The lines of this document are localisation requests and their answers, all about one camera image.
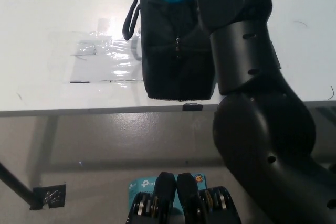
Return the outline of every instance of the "transparent plastic sheet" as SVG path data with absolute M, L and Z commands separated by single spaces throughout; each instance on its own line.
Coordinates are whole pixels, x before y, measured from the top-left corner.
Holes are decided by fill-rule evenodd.
M 71 83 L 142 81 L 140 30 L 129 41 L 88 33 L 71 56 L 75 57 Z

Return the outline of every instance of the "black strap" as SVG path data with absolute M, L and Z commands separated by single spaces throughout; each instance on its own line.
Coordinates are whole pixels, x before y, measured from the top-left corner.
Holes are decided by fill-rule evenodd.
M 140 10 L 140 5 L 137 6 L 137 4 L 138 4 L 138 0 L 134 0 L 131 5 L 130 11 L 128 12 L 127 17 L 125 19 L 124 25 L 122 27 L 122 35 L 124 36 L 125 40 L 129 40 L 133 36 L 135 25 L 137 24 L 137 20 L 139 16 L 139 10 Z

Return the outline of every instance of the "white table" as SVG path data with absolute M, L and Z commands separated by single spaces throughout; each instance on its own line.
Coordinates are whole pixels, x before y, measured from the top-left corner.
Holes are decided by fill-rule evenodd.
M 149 99 L 142 81 L 70 84 L 77 41 L 99 22 L 121 29 L 132 0 L 0 0 L 0 116 L 180 111 Z M 334 0 L 273 0 L 269 31 L 282 73 L 308 106 L 336 106 Z M 209 101 L 214 110 L 222 97 Z

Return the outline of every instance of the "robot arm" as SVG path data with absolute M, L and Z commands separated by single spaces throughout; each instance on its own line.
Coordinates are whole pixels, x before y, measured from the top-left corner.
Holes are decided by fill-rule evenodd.
M 336 223 L 336 176 L 310 157 L 314 121 L 273 56 L 271 0 L 197 1 L 226 96 L 213 125 L 226 166 L 274 223 Z

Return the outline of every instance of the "black tape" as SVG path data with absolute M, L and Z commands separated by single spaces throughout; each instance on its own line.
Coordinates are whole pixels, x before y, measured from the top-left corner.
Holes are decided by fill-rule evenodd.
M 89 81 L 70 81 L 70 84 L 90 83 Z
M 43 204 L 48 204 L 49 208 L 64 207 L 67 185 L 35 187 L 33 193 L 43 201 Z
M 182 111 L 202 111 L 203 105 L 198 103 L 186 103 L 182 106 Z

